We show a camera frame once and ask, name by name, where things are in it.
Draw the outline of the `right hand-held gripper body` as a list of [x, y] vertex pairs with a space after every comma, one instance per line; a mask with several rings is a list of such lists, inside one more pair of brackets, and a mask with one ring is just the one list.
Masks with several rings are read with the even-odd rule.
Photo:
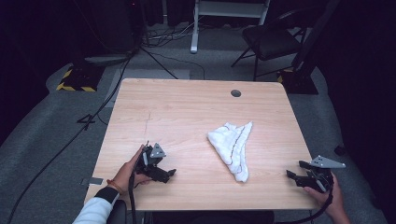
[[311, 162], [308, 163], [308, 170], [310, 174], [316, 179], [318, 191], [329, 191], [333, 185], [332, 169], [345, 168], [346, 165], [339, 161], [318, 155]]

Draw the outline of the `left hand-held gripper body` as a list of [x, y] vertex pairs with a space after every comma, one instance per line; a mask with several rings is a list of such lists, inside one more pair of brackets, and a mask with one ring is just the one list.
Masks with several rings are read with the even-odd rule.
[[164, 175], [165, 171], [158, 167], [159, 162], [166, 156], [158, 143], [154, 146], [145, 145], [139, 157], [135, 171], [146, 176]]

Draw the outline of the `white towel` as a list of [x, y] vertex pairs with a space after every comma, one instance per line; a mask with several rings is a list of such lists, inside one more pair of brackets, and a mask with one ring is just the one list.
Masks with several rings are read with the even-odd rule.
[[207, 134], [207, 139], [227, 165], [237, 182], [248, 181], [248, 166], [246, 161], [246, 143], [253, 122], [236, 126], [226, 122], [223, 126]]

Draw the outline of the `person's right hand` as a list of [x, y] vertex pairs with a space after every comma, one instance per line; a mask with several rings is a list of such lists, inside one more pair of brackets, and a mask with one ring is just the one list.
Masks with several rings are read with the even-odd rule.
[[[333, 188], [332, 188], [332, 203], [326, 209], [326, 213], [328, 215], [335, 216], [336, 214], [341, 214], [344, 212], [344, 202], [341, 188], [339, 187], [337, 177], [335, 175], [333, 177]], [[304, 190], [313, 197], [319, 205], [325, 204], [327, 201], [329, 194], [328, 193], [320, 193], [312, 188], [304, 187]]]

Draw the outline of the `person's left hand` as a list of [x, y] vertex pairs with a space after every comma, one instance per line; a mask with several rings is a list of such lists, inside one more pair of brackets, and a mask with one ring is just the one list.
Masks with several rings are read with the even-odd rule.
[[108, 186], [115, 189], [119, 194], [125, 194], [129, 189], [129, 179], [133, 174], [134, 166], [140, 157], [140, 153], [144, 146], [141, 146], [132, 158], [125, 162], [117, 174], [108, 182]]

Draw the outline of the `grey tape strip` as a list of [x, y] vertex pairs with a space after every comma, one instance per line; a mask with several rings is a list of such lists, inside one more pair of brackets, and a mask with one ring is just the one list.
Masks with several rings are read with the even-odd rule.
[[90, 186], [90, 185], [98, 185], [100, 186], [103, 183], [102, 178], [97, 178], [97, 177], [89, 177], [89, 178], [83, 178], [80, 182], [81, 186]]

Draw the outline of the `person's dark clothed legs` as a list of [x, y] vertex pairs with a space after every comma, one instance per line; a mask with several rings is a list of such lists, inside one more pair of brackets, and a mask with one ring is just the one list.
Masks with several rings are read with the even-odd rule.
[[273, 211], [152, 212], [151, 224], [274, 224]]

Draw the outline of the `black tripod leg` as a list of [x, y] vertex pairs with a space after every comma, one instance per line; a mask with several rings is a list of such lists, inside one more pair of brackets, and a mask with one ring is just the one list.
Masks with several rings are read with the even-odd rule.
[[160, 63], [150, 52], [148, 52], [146, 49], [143, 47], [139, 47], [142, 51], [147, 53], [147, 55], [155, 62], [157, 63], [166, 73], [168, 73], [172, 78], [174, 79], [179, 79], [177, 76], [175, 76], [170, 70], [168, 70], [162, 63]]

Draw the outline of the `black folding chair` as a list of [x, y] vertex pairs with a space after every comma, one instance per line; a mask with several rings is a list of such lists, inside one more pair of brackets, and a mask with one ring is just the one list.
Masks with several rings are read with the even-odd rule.
[[269, 72], [258, 74], [258, 62], [297, 53], [304, 43], [307, 16], [308, 8], [294, 9], [263, 25], [244, 29], [242, 37], [247, 48], [232, 63], [232, 67], [242, 59], [254, 57], [253, 80], [269, 75]]

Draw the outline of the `dark equipment box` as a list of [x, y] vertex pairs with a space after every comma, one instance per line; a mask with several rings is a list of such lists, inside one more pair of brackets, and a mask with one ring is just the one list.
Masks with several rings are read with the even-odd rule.
[[143, 33], [138, 0], [72, 1], [105, 51], [122, 54], [138, 48]]

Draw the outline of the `black yellow striped base plate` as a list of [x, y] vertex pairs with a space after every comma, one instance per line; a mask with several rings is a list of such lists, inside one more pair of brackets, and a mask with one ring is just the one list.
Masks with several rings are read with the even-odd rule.
[[64, 73], [57, 91], [87, 91], [94, 92], [102, 78], [105, 68], [97, 65], [89, 65], [86, 68], [71, 65]]
[[318, 94], [311, 76], [303, 76], [290, 69], [276, 73], [277, 81], [283, 85], [287, 94]]

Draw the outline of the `black slanted stand post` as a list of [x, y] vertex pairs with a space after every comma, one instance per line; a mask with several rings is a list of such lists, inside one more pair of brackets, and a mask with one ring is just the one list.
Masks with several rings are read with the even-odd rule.
[[305, 40], [301, 51], [296, 55], [294, 62], [295, 76], [305, 76], [310, 74], [315, 65], [313, 61], [313, 54], [315, 51], [315, 45], [318, 42], [320, 34], [325, 28], [327, 22], [334, 13], [340, 0], [329, 0], [329, 3], [324, 8], [322, 15], [318, 18], [315, 25], [313, 26], [308, 38]]

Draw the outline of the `white desk frame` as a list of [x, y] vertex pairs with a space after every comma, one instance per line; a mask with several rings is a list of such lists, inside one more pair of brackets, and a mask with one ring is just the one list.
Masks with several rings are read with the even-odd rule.
[[268, 12], [271, 0], [263, 0], [263, 3], [233, 3], [207, 0], [195, 0], [193, 11], [193, 31], [191, 38], [192, 54], [198, 51], [199, 26], [201, 16], [239, 17], [259, 19], [263, 24]]

